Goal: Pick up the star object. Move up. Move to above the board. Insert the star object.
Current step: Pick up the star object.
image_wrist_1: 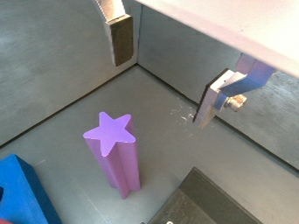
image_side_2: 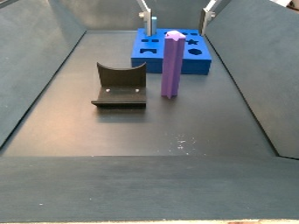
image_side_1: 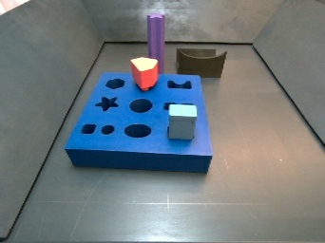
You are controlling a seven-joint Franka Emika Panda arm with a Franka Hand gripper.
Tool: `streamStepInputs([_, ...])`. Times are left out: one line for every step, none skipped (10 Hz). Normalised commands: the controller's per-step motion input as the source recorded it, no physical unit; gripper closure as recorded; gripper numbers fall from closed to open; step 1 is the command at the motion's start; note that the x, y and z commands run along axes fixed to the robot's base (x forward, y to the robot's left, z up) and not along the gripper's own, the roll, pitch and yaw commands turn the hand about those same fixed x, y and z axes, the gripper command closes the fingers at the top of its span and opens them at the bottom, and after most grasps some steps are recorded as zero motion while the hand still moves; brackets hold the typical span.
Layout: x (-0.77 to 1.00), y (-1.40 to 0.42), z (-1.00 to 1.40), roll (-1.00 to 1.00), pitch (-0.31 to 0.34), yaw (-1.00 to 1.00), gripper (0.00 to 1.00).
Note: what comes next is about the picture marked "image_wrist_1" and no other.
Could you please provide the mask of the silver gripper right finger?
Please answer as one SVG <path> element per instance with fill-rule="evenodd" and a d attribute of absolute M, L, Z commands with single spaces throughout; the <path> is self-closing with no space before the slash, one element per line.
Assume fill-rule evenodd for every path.
<path fill-rule="evenodd" d="M 242 108 L 246 101 L 242 94 L 261 88 L 274 71 L 276 69 L 260 60 L 240 54 L 234 70 L 224 69 L 205 85 L 192 120 L 200 129 L 222 109 L 237 112 Z"/>

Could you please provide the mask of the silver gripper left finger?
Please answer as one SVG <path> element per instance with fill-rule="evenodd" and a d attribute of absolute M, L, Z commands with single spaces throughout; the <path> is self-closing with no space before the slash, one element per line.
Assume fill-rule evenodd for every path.
<path fill-rule="evenodd" d="M 126 14 L 121 0 L 93 0 L 104 19 L 112 59 L 116 67 L 133 57 L 133 18 Z"/>

